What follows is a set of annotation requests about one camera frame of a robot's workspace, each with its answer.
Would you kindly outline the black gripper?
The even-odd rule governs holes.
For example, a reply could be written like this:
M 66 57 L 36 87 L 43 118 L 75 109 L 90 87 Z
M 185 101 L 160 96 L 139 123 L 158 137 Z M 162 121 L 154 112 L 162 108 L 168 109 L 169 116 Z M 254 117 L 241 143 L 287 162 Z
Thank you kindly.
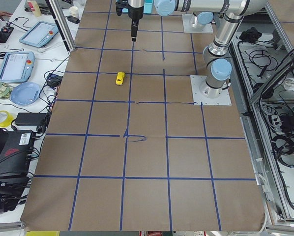
M 143 0 L 117 0 L 116 13 L 122 15 L 123 9 L 128 9 L 128 16 L 132 20 L 140 20 L 144 14 Z

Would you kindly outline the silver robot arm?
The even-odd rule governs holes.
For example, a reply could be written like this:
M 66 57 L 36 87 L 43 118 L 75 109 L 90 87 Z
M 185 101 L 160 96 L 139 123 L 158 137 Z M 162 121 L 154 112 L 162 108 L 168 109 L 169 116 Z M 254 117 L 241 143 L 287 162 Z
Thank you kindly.
M 223 58 L 228 52 L 229 44 L 246 15 L 261 10 L 265 0 L 156 0 L 154 6 L 161 16 L 168 16 L 174 11 L 223 13 L 217 33 L 203 51 L 203 59 L 207 67 L 207 77 L 200 85 L 203 96 L 215 99 L 219 97 L 222 86 L 229 78 L 232 66 Z

